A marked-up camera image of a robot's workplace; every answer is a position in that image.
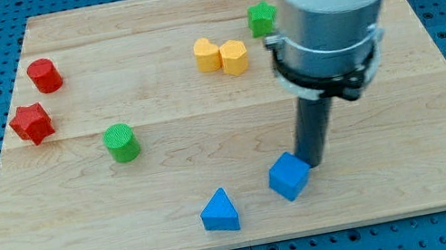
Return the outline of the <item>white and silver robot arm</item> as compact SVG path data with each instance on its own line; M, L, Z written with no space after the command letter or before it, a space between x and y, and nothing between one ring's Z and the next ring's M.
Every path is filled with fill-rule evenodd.
M359 99L381 61L383 0L279 0L276 31L264 45L277 80L313 106Z

